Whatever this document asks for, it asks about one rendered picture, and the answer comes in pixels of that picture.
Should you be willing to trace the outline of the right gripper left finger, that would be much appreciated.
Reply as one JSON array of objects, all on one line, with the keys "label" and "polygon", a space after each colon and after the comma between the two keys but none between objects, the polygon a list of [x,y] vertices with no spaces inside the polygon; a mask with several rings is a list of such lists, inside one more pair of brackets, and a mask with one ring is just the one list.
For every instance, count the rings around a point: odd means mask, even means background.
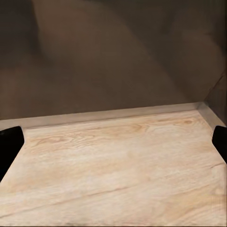
[{"label": "right gripper left finger", "polygon": [[20,126],[0,131],[0,182],[24,143],[25,140]]}]

